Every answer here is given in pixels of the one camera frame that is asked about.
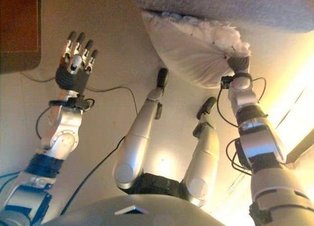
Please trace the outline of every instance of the black joint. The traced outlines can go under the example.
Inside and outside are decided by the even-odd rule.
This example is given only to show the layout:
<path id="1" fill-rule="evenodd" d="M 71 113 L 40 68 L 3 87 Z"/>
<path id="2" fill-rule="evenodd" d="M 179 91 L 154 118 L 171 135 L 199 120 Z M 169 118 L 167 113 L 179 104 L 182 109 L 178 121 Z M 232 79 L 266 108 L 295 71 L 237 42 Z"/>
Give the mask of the black joint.
<path id="1" fill-rule="evenodd" d="M 84 70 L 79 70 L 76 74 L 71 74 L 67 71 L 66 67 L 59 67 L 55 74 L 55 81 L 59 85 L 60 89 L 73 90 L 79 94 L 83 94 L 89 74 Z"/>
<path id="2" fill-rule="evenodd" d="M 85 46 L 85 49 L 90 50 L 93 46 L 94 42 L 92 40 L 89 40 Z"/>
<path id="3" fill-rule="evenodd" d="M 271 213 L 269 210 L 260 210 L 259 205 L 253 202 L 250 205 L 250 216 L 254 220 L 255 226 L 262 226 L 272 222 Z"/>
<path id="4" fill-rule="evenodd" d="M 251 77 L 251 75 L 249 73 L 236 73 L 233 76 L 233 79 L 236 79 L 238 77 L 246 77 L 246 78 L 249 78 L 251 82 L 253 81 L 253 79 L 252 79 L 252 77 Z"/>
<path id="5" fill-rule="evenodd" d="M 239 162 L 241 164 L 241 166 L 243 166 L 244 168 L 251 170 L 251 167 L 249 165 L 249 162 L 246 159 L 246 156 L 244 154 L 243 148 L 242 148 L 242 144 L 239 138 L 237 138 L 235 140 L 235 150 L 237 153 L 237 156 L 239 158 Z"/>
<path id="6" fill-rule="evenodd" d="M 168 69 L 162 68 L 158 72 L 157 87 L 164 89 L 168 83 Z"/>
<path id="7" fill-rule="evenodd" d="M 98 50 L 94 50 L 94 51 L 92 52 L 91 57 L 92 57 L 92 58 L 96 58 L 97 55 L 98 55 Z"/>
<path id="8" fill-rule="evenodd" d="M 74 41 L 76 34 L 77 33 L 75 31 L 71 31 L 70 35 L 68 36 L 68 40 Z"/>
<path id="9" fill-rule="evenodd" d="M 195 129 L 193 130 L 193 136 L 195 138 L 199 138 L 205 126 L 206 126 L 205 123 L 198 123 Z"/>
<path id="10" fill-rule="evenodd" d="M 85 33 L 81 32 L 80 35 L 78 36 L 77 42 L 82 44 L 84 39 L 85 39 Z"/>
<path id="11" fill-rule="evenodd" d="M 220 89 L 229 89 L 229 84 L 233 81 L 233 76 L 223 76 L 220 81 Z"/>
<path id="12" fill-rule="evenodd" d="M 127 194 L 162 194 L 179 197 L 179 182 L 153 174 L 142 174 L 129 189 L 122 189 Z"/>
<path id="13" fill-rule="evenodd" d="M 263 113 L 262 109 L 256 105 L 249 105 L 243 107 L 236 113 L 236 121 L 238 125 L 247 121 L 249 119 L 257 118 L 257 117 L 266 117 Z"/>
<path id="14" fill-rule="evenodd" d="M 35 154 L 25 172 L 47 178 L 55 178 L 63 164 L 63 160 L 44 154 Z"/>
<path id="15" fill-rule="evenodd" d="M 196 115 L 197 119 L 199 120 L 203 113 L 209 114 L 211 109 L 215 106 L 216 103 L 217 99 L 215 97 L 210 97 L 208 100 L 206 100 L 206 102 L 203 104 L 203 106 Z"/>
<path id="16" fill-rule="evenodd" d="M 231 57 L 227 60 L 229 67 L 236 73 L 238 71 L 244 71 L 249 68 L 250 57 L 234 58 Z"/>
<path id="17" fill-rule="evenodd" d="M 155 115 L 155 120 L 159 120 L 161 118 L 161 113 L 162 113 L 162 104 L 159 102 L 157 105 L 157 112 Z"/>
<path id="18" fill-rule="evenodd" d="M 253 157 L 250 157 L 250 162 L 252 163 L 252 173 L 257 173 L 260 170 L 263 169 L 269 169 L 269 168 L 283 168 L 282 164 L 277 160 L 274 153 L 264 153 L 259 154 Z"/>

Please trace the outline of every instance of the wire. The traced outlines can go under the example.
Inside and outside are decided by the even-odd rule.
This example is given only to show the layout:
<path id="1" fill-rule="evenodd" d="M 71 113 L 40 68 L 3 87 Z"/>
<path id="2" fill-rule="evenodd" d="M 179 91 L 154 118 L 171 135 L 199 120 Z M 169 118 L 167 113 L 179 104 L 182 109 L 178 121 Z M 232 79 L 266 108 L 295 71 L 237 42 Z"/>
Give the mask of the wire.
<path id="1" fill-rule="evenodd" d="M 229 148 L 230 144 L 231 144 L 232 142 L 234 142 L 235 140 L 236 140 L 236 139 L 231 140 L 231 141 L 227 144 L 227 146 L 226 146 L 226 155 L 227 155 L 227 158 L 231 161 L 231 166 L 232 166 L 232 168 L 234 168 L 235 170 L 240 171 L 240 172 L 242 172 L 242 173 L 245 173 L 245 174 L 247 174 L 247 175 L 251 175 L 250 173 L 247 173 L 247 172 L 244 171 L 245 168 L 243 168 L 242 166 L 240 166 L 240 165 L 238 165 L 238 164 L 235 163 L 236 152 L 235 152 L 235 154 L 234 154 L 234 156 L 233 156 L 232 159 L 231 159 L 230 156 L 229 156 L 228 148 Z"/>
<path id="2" fill-rule="evenodd" d="M 134 107 L 135 107 L 135 113 L 136 115 L 138 115 L 138 112 L 137 112 L 137 106 L 136 106 L 136 101 L 135 101 L 135 96 L 133 94 L 133 91 L 129 88 L 129 87 L 126 87 L 126 86 L 117 86 L 117 87 L 113 87 L 113 88 L 110 88 L 110 89 L 104 89 L 104 90 L 97 90 L 93 87 L 89 87 L 87 86 L 86 87 L 87 90 L 89 91 L 92 91 L 92 92 L 96 92 L 96 93 L 103 93 L 103 92 L 108 92 L 108 91 L 112 91 L 112 90 L 117 90 L 117 89 L 126 89 L 126 90 L 129 90 L 131 95 L 132 95 L 132 98 L 133 98 L 133 102 L 134 102 Z"/>
<path id="3" fill-rule="evenodd" d="M 262 97 L 263 97 L 263 95 L 264 95 L 264 93 L 265 93 L 267 82 L 266 82 L 265 77 L 258 77 L 258 78 L 256 78 L 256 79 L 253 80 L 253 81 L 256 81 L 256 80 L 261 80 L 261 79 L 264 81 L 264 88 L 263 88 L 263 91 L 262 91 L 262 94 L 261 94 L 259 100 L 262 99 Z M 220 109 L 219 109 L 219 98 L 220 98 L 221 92 L 222 92 L 222 88 L 219 90 L 219 93 L 218 93 L 218 96 L 217 96 L 217 110 L 218 110 L 218 113 L 219 113 L 219 115 L 221 116 L 221 118 L 222 118 L 225 122 L 227 122 L 228 124 L 230 124 L 230 125 L 232 125 L 232 126 L 234 126 L 234 127 L 238 127 L 237 125 L 235 125 L 235 124 L 229 122 L 229 121 L 221 114 L 221 112 L 220 112 Z"/>
<path id="4" fill-rule="evenodd" d="M 68 207 L 70 206 L 70 204 L 72 203 L 73 199 L 75 198 L 75 196 L 78 194 L 78 192 L 80 191 L 80 189 L 82 188 L 82 186 L 84 185 L 84 183 L 89 179 L 89 177 L 91 177 L 91 175 L 103 164 L 104 161 L 107 160 L 108 157 L 110 157 L 120 146 L 121 142 L 124 140 L 125 136 L 118 142 L 117 147 L 112 150 L 101 162 L 98 163 L 97 166 L 94 167 L 94 169 L 91 170 L 91 172 L 88 173 L 88 175 L 83 179 L 83 181 L 79 184 L 79 186 L 77 187 L 77 189 L 75 190 L 75 192 L 72 194 L 71 198 L 68 200 L 68 202 L 66 203 L 65 207 L 63 208 L 62 212 L 60 215 L 63 215 Z"/>
<path id="5" fill-rule="evenodd" d="M 38 80 L 38 79 L 34 79 L 32 78 L 30 75 L 26 74 L 26 73 L 23 73 L 23 72 L 20 72 L 23 76 L 25 76 L 26 78 L 32 80 L 32 81 L 35 81 L 35 82 L 38 82 L 38 83 L 46 83 L 46 82 L 49 82 L 49 81 L 52 81 L 55 79 L 55 77 L 52 77 L 52 78 L 49 78 L 49 79 L 46 79 L 46 80 Z"/>
<path id="6" fill-rule="evenodd" d="M 217 110 L 218 110 L 218 113 L 219 113 L 219 115 L 221 116 L 221 118 L 222 118 L 225 122 L 227 122 L 228 124 L 230 124 L 230 125 L 232 125 L 232 126 L 234 126 L 234 127 L 238 127 L 237 125 L 235 125 L 235 124 L 229 122 L 229 121 L 221 114 L 221 112 L 220 112 L 220 109 L 219 109 L 219 98 L 220 98 L 220 95 L 221 95 L 221 91 L 222 91 L 222 88 L 220 88 L 219 93 L 218 93 L 218 96 L 217 96 Z"/>
<path id="7" fill-rule="evenodd" d="M 38 83 L 45 83 L 45 82 L 48 82 L 48 81 L 51 81 L 51 80 L 55 79 L 55 77 L 52 77 L 52 78 L 46 79 L 46 80 L 38 80 L 38 79 L 35 79 L 35 78 L 31 77 L 30 75 L 27 75 L 27 74 L 25 74 L 23 72 L 20 72 L 20 73 L 23 76 L 25 76 L 26 78 L 28 78 L 28 79 L 30 79 L 32 81 L 38 82 Z M 89 90 L 89 91 L 92 91 L 92 92 L 96 92 L 96 93 L 108 92 L 108 91 L 116 90 L 116 89 L 126 89 L 126 90 L 130 91 L 130 93 L 132 95 L 132 98 L 133 98 L 133 102 L 134 102 L 135 112 L 136 112 L 136 115 L 138 115 L 136 101 L 135 101 L 135 96 L 133 94 L 133 91 L 130 88 L 128 88 L 126 86 L 117 86 L 117 87 L 113 87 L 113 88 L 110 88 L 110 89 L 98 90 L 98 89 L 95 89 L 95 88 L 90 87 L 90 86 L 86 87 L 86 90 Z"/>
<path id="8" fill-rule="evenodd" d="M 266 82 L 265 77 L 259 77 L 259 78 L 256 78 L 256 79 L 253 80 L 253 81 L 256 81 L 256 80 L 261 80 L 261 79 L 264 81 L 264 88 L 263 88 L 263 92 L 262 92 L 262 94 L 261 94 L 259 100 L 262 99 L 262 97 L 263 97 L 263 95 L 264 95 L 264 93 L 265 93 L 267 82 Z"/>
<path id="9" fill-rule="evenodd" d="M 4 184 L 3 184 L 3 185 L 1 186 L 1 188 L 0 188 L 0 193 L 2 192 L 2 190 L 4 189 L 4 187 L 5 187 L 10 181 L 14 180 L 14 179 L 17 178 L 17 177 L 18 177 L 18 176 L 16 175 L 16 176 L 14 176 L 14 177 L 8 179 L 6 182 L 4 182 Z"/>
<path id="10" fill-rule="evenodd" d="M 231 140 L 231 141 L 227 144 L 227 146 L 226 146 L 226 155 L 227 155 L 227 158 L 231 161 L 231 163 L 232 163 L 233 161 L 232 161 L 232 159 L 231 159 L 230 156 L 229 156 L 228 148 L 229 148 L 230 144 L 231 144 L 232 142 L 234 142 L 235 140 L 237 140 L 237 139 Z M 234 163 L 234 165 L 235 165 L 235 166 L 238 166 L 239 168 L 243 168 L 242 166 L 240 166 L 240 165 L 238 165 L 238 164 L 236 164 L 236 163 Z"/>
<path id="11" fill-rule="evenodd" d="M 236 152 L 235 152 L 235 154 L 234 154 L 234 156 L 232 158 L 232 162 L 231 162 L 232 168 L 234 168 L 235 170 L 240 171 L 240 172 L 242 172 L 242 173 L 244 173 L 244 174 L 246 174 L 248 176 L 251 176 L 250 173 L 247 173 L 246 171 L 244 171 L 245 170 L 244 168 L 243 168 L 243 170 L 241 170 L 241 169 L 238 169 L 238 168 L 235 167 L 235 158 L 236 158 Z"/>
<path id="12" fill-rule="evenodd" d="M 47 107 L 40 115 L 39 117 L 37 118 L 37 121 L 36 121 L 36 125 L 35 125 L 35 130 L 36 130 L 36 134 L 38 136 L 38 138 L 41 140 L 41 136 L 38 132 L 38 124 L 39 124 L 39 120 L 40 118 L 51 108 L 51 106 Z"/>
<path id="13" fill-rule="evenodd" d="M 13 172 L 13 173 L 5 174 L 5 175 L 0 176 L 0 178 L 6 178 L 6 177 L 9 177 L 9 176 L 18 175 L 18 174 L 19 174 L 19 172 L 21 172 L 21 171 L 17 171 L 17 172 Z"/>

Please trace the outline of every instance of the robot forearm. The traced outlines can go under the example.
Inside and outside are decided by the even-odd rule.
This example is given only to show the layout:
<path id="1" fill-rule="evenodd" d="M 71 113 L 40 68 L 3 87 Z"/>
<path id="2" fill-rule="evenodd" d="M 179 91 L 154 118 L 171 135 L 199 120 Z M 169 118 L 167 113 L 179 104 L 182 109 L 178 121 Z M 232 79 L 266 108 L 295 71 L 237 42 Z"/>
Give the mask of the robot forearm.
<path id="1" fill-rule="evenodd" d="M 313 225 L 314 205 L 284 166 L 283 145 L 252 91 L 248 58 L 232 59 L 230 66 L 235 76 L 228 97 L 240 134 L 235 147 L 242 166 L 252 171 L 250 215 L 257 226 Z"/>
<path id="2" fill-rule="evenodd" d="M 80 34 L 73 49 L 74 37 L 72 32 L 56 73 L 61 93 L 58 100 L 50 101 L 50 127 L 41 139 L 40 148 L 9 191 L 1 211 L 1 220 L 6 225 L 33 225 L 43 220 L 52 198 L 47 190 L 55 183 L 63 161 L 78 145 L 82 114 L 91 106 L 83 99 L 83 92 L 97 51 L 86 64 L 92 41 L 87 43 L 81 55 L 80 47 L 85 35 Z"/>

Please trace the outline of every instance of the humanoid robot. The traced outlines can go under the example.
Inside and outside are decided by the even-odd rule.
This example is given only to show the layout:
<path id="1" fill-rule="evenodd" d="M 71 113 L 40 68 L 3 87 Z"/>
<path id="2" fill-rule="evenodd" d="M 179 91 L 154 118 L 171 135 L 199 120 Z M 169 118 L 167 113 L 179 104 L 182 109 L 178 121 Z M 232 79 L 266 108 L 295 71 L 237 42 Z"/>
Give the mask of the humanoid robot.
<path id="1" fill-rule="evenodd" d="M 50 101 L 50 128 L 8 193 L 0 213 L 3 225 L 41 224 L 52 198 L 47 190 L 78 144 L 83 111 L 91 106 L 83 93 L 97 51 L 88 58 L 92 41 L 81 53 L 84 34 L 79 35 L 76 43 L 74 38 L 72 32 L 56 72 L 61 92 L 58 100 Z M 229 89 L 228 98 L 238 124 L 236 152 L 241 165 L 252 172 L 250 215 L 257 226 L 314 225 L 314 205 L 298 179 L 284 166 L 282 144 L 252 91 L 249 58 L 229 58 L 228 64 L 235 74 L 222 77 L 221 86 Z M 197 114 L 193 135 L 198 144 L 183 180 L 179 183 L 143 171 L 151 128 L 154 119 L 161 115 L 159 100 L 167 80 L 168 71 L 161 69 L 156 88 L 147 95 L 119 150 L 113 177 L 127 195 L 96 202 L 45 225 L 223 225 L 199 208 L 211 195 L 218 166 L 219 142 L 210 119 L 215 98 L 209 98 Z"/>

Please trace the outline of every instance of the light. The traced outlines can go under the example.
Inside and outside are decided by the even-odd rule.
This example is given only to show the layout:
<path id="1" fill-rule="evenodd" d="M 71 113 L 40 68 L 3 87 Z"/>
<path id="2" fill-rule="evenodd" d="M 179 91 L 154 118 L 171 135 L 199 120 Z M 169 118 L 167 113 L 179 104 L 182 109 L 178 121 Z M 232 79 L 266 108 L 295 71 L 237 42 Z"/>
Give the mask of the light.
<path id="1" fill-rule="evenodd" d="M 314 129 L 314 87 L 305 88 L 277 128 L 287 154 Z"/>
<path id="2" fill-rule="evenodd" d="M 269 118 L 273 124 L 279 124 L 284 112 L 287 116 L 278 125 L 276 131 L 288 154 L 296 147 L 307 134 L 314 128 L 314 54 L 304 62 L 297 75 L 290 80 L 289 86 L 284 93 L 272 105 Z"/>

